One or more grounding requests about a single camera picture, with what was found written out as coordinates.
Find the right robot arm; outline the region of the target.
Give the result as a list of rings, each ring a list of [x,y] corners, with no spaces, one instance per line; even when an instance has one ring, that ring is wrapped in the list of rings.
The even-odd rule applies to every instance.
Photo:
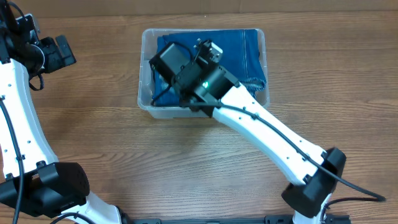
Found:
[[[196,54],[190,56],[180,47],[171,42],[149,61],[151,69],[175,90],[180,106],[202,111],[236,130],[280,169],[289,181],[282,198],[295,211],[293,223],[332,223],[326,210],[345,155],[305,140],[261,106],[220,65],[223,50],[214,42],[199,40]]]

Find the blue denim jeans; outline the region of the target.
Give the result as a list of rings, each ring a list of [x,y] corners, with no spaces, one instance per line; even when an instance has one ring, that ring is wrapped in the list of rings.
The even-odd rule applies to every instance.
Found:
[[[256,29],[167,34],[157,39],[150,61],[155,93],[152,106],[220,100],[232,87],[256,96],[266,89]]]

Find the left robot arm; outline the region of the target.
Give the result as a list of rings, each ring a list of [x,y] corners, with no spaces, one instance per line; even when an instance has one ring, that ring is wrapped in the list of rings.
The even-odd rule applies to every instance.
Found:
[[[16,215],[65,218],[75,223],[129,223],[117,206],[91,190],[82,166],[60,162],[42,131],[32,102],[31,80],[75,63],[62,35],[40,39],[31,14],[1,2],[1,203]]]

